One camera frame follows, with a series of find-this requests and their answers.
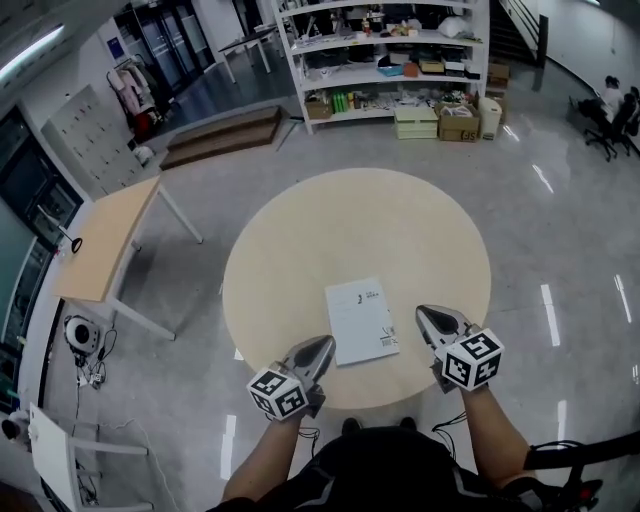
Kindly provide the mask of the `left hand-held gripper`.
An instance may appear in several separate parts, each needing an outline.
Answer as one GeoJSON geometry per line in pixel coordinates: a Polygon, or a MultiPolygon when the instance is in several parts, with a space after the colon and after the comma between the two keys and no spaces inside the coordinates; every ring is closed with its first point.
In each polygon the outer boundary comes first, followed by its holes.
{"type": "Polygon", "coordinates": [[[322,335],[303,341],[285,355],[282,364],[299,375],[277,369],[261,369],[247,384],[254,405],[272,420],[286,420],[298,413],[315,417],[325,395],[318,383],[334,357],[334,337],[322,335]]]}

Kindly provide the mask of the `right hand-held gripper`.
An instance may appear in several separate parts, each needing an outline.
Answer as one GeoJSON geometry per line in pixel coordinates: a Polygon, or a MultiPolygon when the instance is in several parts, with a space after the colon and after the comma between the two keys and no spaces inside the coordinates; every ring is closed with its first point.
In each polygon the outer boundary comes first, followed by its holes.
{"type": "Polygon", "coordinates": [[[458,338],[471,322],[461,312],[443,306],[417,306],[416,323],[425,342],[437,349],[439,373],[447,385],[471,392],[498,374],[502,343],[491,329],[458,338]],[[446,345],[450,340],[456,341],[446,345]]]}

